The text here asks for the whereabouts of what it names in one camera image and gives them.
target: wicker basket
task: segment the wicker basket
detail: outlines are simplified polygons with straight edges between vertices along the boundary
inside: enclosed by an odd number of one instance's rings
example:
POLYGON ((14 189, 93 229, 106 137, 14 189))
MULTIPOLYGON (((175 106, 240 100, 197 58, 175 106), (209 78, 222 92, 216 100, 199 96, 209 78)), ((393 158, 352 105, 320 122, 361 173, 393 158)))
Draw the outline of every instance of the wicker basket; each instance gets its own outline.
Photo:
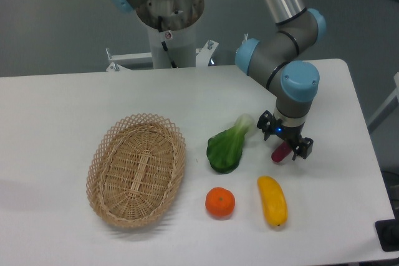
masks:
POLYGON ((183 177, 185 139, 169 119, 132 115, 108 130, 87 177, 93 210, 109 224, 141 227, 169 208, 183 177))

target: plastic fruit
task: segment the plastic fruit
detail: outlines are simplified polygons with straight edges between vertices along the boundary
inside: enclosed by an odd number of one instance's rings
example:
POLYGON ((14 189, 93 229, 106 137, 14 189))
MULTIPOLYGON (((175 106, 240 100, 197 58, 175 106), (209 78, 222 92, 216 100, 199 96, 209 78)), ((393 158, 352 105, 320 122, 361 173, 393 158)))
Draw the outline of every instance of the plastic fruit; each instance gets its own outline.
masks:
POLYGON ((205 208, 217 218, 223 218, 233 213, 236 199, 231 191, 222 187, 215 187, 208 192, 205 199, 205 208))
POLYGON ((261 193, 263 214, 272 226, 281 226, 287 221, 288 208, 284 193, 279 183, 269 176, 262 176, 257 180, 261 193))

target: metal bracket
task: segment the metal bracket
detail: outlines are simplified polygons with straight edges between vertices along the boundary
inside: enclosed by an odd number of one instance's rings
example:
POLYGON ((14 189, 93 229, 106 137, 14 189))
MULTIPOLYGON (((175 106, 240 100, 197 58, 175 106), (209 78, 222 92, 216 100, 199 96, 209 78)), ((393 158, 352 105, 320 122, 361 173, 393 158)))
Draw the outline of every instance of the metal bracket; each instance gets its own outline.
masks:
POLYGON ((399 106, 399 73, 394 76, 396 89, 385 99, 375 113, 368 119, 367 128, 371 134, 399 106))
MULTIPOLYGON (((196 49, 196 67, 207 67, 213 65, 214 62, 212 55, 218 48, 219 43, 209 40, 206 42, 203 48, 196 49)), ((116 71, 119 70, 130 70, 128 68, 122 67, 123 65, 139 65, 139 64, 150 64, 152 62, 151 52, 138 53, 138 54, 123 54, 123 55, 112 55, 109 48, 106 48, 107 58, 109 66, 106 71, 116 71)))

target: white table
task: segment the white table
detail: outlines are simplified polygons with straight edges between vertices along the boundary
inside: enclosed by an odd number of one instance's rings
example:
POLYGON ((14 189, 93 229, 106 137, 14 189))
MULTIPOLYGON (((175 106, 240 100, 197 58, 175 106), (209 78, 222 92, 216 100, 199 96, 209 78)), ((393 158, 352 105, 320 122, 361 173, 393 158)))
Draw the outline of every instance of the white table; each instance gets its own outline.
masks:
POLYGON ((0 265, 316 265, 391 259, 374 222, 393 213, 345 62, 313 61, 319 93, 303 135, 307 160, 271 161, 280 141, 260 130, 239 168, 213 172, 209 137, 275 98, 235 66, 0 78, 0 265), (106 225, 86 197, 89 165, 105 132, 125 116, 157 113, 186 138, 186 173, 155 226, 106 225), (289 208, 276 230, 262 214, 259 176, 279 181, 289 208), (215 186, 236 209, 216 221, 204 208, 215 186))

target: red object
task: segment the red object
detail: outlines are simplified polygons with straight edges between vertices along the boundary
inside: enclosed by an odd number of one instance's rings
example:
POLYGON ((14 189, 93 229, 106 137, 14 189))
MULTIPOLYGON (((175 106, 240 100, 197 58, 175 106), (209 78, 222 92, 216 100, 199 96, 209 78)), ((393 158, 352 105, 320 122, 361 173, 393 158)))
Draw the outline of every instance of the red object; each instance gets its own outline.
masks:
POLYGON ((286 142, 283 142, 281 145, 278 146, 276 150, 274 150, 272 154, 272 160, 274 162, 281 162, 291 152, 292 150, 289 145, 286 142))

